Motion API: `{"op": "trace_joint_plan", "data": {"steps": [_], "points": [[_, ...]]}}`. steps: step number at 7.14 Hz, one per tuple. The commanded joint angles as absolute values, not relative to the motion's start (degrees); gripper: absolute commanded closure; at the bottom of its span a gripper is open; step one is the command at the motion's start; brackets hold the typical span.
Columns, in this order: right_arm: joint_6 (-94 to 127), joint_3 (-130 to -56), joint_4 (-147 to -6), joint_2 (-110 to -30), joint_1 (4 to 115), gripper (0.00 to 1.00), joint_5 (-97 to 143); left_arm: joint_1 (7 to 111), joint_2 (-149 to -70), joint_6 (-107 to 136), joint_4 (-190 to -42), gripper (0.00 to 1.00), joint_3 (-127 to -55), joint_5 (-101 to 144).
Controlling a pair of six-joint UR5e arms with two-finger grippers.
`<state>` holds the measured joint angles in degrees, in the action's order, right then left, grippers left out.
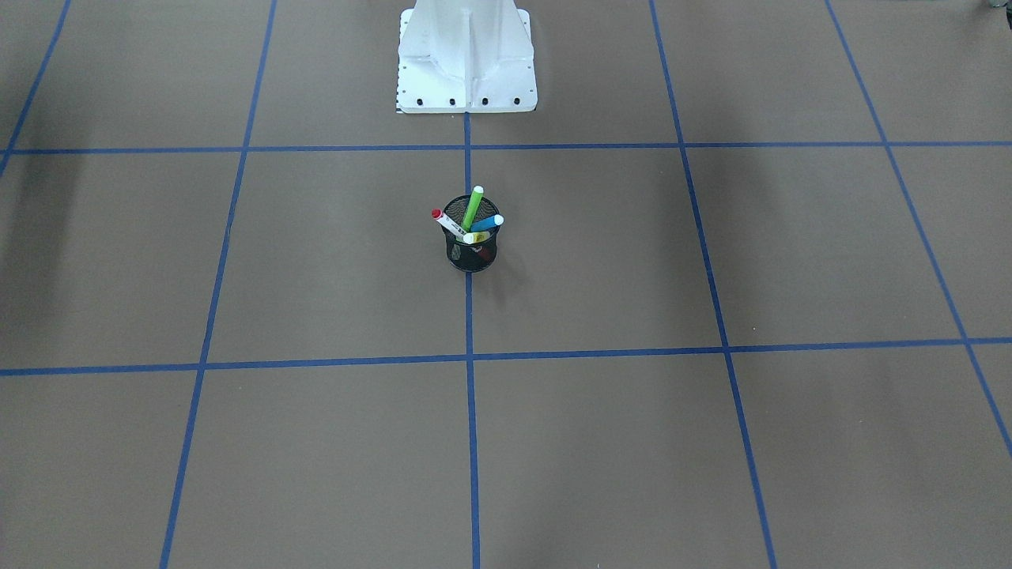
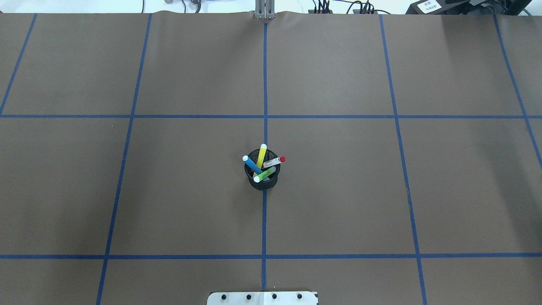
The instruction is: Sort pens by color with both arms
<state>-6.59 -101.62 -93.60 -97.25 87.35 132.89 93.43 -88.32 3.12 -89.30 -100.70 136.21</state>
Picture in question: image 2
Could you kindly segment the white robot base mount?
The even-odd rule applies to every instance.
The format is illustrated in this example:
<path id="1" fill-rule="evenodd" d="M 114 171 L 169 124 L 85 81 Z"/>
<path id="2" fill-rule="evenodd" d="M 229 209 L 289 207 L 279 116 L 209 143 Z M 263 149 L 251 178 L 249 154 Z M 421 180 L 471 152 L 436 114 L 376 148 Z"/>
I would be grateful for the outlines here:
<path id="1" fill-rule="evenodd" d="M 216 292 L 207 305 L 318 305 L 318 293 L 312 291 Z"/>

